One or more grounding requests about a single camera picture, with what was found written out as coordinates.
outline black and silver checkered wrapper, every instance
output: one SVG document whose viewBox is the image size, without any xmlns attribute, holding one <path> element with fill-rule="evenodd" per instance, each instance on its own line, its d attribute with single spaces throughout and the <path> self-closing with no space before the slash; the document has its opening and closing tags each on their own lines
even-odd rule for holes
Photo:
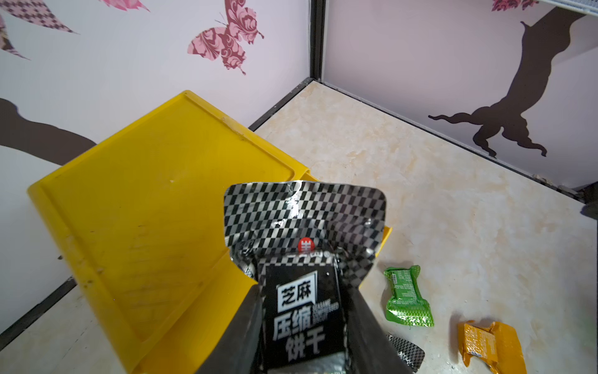
<svg viewBox="0 0 598 374">
<path fill-rule="evenodd" d="M 426 356 L 426 352 L 408 340 L 390 334 L 387 334 L 386 337 L 396 349 L 396 354 L 414 373 L 417 373 L 419 367 L 422 365 L 423 358 Z"/>
<path fill-rule="evenodd" d="M 235 184 L 224 194 L 224 240 L 253 279 L 263 257 L 296 253 L 299 240 L 337 255 L 343 284 L 357 287 L 380 250 L 386 214 L 382 191 L 311 181 Z"/>
</svg>

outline wall sticker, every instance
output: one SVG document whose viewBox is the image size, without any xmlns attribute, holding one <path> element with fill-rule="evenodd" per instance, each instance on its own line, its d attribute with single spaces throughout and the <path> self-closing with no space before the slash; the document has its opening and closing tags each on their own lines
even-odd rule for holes
<svg viewBox="0 0 598 374">
<path fill-rule="evenodd" d="M 64 165 L 96 144 L 56 126 L 26 120 L 16 105 L 0 99 L 0 145 Z"/>
<path fill-rule="evenodd" d="M 127 9 L 139 9 L 144 7 L 138 0 L 100 0 L 109 6 L 126 11 Z M 19 0 L 6 1 L 0 0 L 0 9 L 8 12 L 10 15 L 18 17 L 34 25 L 43 26 L 45 28 L 56 29 L 61 31 L 73 32 L 73 30 L 66 27 L 48 8 L 48 5 L 43 1 L 35 0 Z M 18 57 L 23 57 L 13 47 L 8 39 L 8 32 L 6 24 L 0 14 L 0 48 L 3 51 L 14 54 Z"/>
<path fill-rule="evenodd" d="M 245 0 L 224 0 L 228 24 L 202 31 L 191 41 L 187 53 L 198 54 L 210 61 L 222 56 L 222 63 L 227 69 L 238 68 L 245 75 L 241 69 L 246 58 L 245 51 L 238 42 L 245 40 L 253 44 L 258 34 L 262 39 L 264 35 L 257 29 L 254 10 L 243 8 L 244 5 Z"/>
<path fill-rule="evenodd" d="M 521 2 L 522 8 L 533 3 L 524 0 Z M 492 10 L 506 10 L 519 5 L 520 0 L 495 0 Z M 521 62 L 507 95 L 499 102 L 478 108 L 471 114 L 460 112 L 451 117 L 428 117 L 450 123 L 468 122 L 481 126 L 473 141 L 491 157 L 496 157 L 496 151 L 489 147 L 488 139 L 498 134 L 501 128 L 504 138 L 517 142 L 520 147 L 540 150 L 541 155 L 546 156 L 546 148 L 530 139 L 527 121 L 521 114 L 534 106 L 544 94 L 553 57 L 567 49 L 571 42 L 571 25 L 583 16 L 584 14 L 557 7 L 532 26 L 522 22 Z"/>
</svg>

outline yellow plastic tray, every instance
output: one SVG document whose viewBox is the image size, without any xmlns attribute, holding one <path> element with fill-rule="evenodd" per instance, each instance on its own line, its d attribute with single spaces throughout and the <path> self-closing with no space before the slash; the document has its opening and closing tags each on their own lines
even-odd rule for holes
<svg viewBox="0 0 598 374">
<path fill-rule="evenodd" d="M 186 374 L 254 284 L 224 245 L 225 190 L 297 179 L 316 180 L 185 91 L 28 192 L 125 369 Z"/>
</svg>

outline butterfly decal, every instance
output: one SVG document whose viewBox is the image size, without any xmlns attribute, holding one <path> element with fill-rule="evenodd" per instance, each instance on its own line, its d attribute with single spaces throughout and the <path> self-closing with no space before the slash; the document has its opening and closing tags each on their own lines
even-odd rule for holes
<svg viewBox="0 0 598 374">
<path fill-rule="evenodd" d="M 238 42 L 245 40 L 248 44 L 253 44 L 258 34 L 262 39 L 264 35 L 257 29 L 254 10 L 243 8 L 244 5 L 245 0 L 224 0 L 228 24 L 201 32 L 191 41 L 187 53 L 198 54 L 210 61 L 221 56 L 227 69 L 238 68 L 246 75 L 241 68 L 246 58 L 245 51 Z"/>
<path fill-rule="evenodd" d="M 144 7 L 139 0 L 100 0 L 121 10 L 139 9 Z M 66 27 L 48 8 L 48 5 L 41 0 L 1 0 L 0 9 L 6 11 L 8 14 L 25 20 L 34 25 L 43 26 L 45 28 L 61 30 L 66 32 L 73 32 L 73 30 Z M 0 15 L 0 49 L 14 54 L 18 57 L 23 57 L 13 47 L 8 39 L 6 24 Z"/>
</svg>

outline beige floor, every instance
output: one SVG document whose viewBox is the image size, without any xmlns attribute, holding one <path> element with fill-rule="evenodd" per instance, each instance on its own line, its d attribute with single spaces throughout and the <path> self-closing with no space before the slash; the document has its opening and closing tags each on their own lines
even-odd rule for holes
<svg viewBox="0 0 598 374">
<path fill-rule="evenodd" d="M 528 373 L 596 373 L 596 221 L 581 204 L 318 83 L 257 133 L 320 180 L 376 186 L 394 228 L 361 291 L 422 373 L 489 373 L 457 354 L 458 321 L 517 329 Z M 382 270 L 419 264 L 436 326 L 384 318 Z M 1 373 L 122 373 L 78 288 L 0 351 Z"/>
</svg>

